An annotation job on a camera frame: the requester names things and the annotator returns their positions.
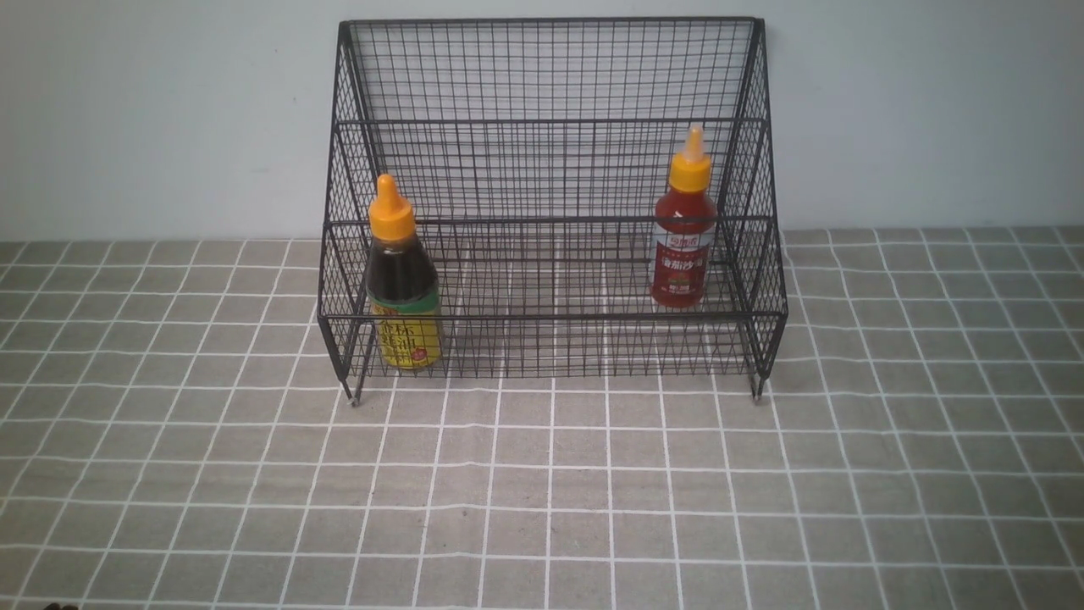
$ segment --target wire rack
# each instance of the wire rack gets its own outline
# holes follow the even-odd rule
[[[344,22],[319,324],[348,393],[372,376],[743,374],[787,319],[764,24],[756,18]],[[689,122],[712,155],[706,295],[649,295],[655,200]],[[443,358],[398,372],[364,290],[391,172],[440,274]]]

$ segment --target black wire rack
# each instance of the black wire rack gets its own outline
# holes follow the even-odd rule
[[[691,122],[717,202],[706,295],[649,294],[656,199]],[[339,27],[319,324],[338,379],[743,374],[787,320],[764,22],[358,21]],[[440,274],[443,356],[377,349],[366,208],[392,173]]]

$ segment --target sauce bottle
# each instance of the sauce bottle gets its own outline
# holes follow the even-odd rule
[[[427,367],[440,360],[437,269],[417,239],[414,208],[387,173],[376,179],[369,223],[365,293],[373,315],[390,317],[377,323],[380,356],[400,369]]]
[[[704,298],[715,228],[715,205],[707,194],[710,180],[704,128],[693,125],[685,146],[670,164],[670,191],[655,204],[651,297],[666,308],[692,308]]]

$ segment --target orange bottle cap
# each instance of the orange bottle cap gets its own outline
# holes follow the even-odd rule
[[[400,241],[414,234],[414,207],[399,194],[396,179],[383,173],[376,179],[376,198],[369,206],[369,224],[380,241]]]
[[[704,127],[695,122],[688,128],[685,146],[670,163],[670,185],[683,193],[708,190],[711,181],[711,157],[704,154]]]

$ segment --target wall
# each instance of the wall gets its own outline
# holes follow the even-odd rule
[[[416,16],[763,16],[785,226],[1084,222],[1077,0],[513,7],[0,0],[0,239],[317,234],[336,23]]]

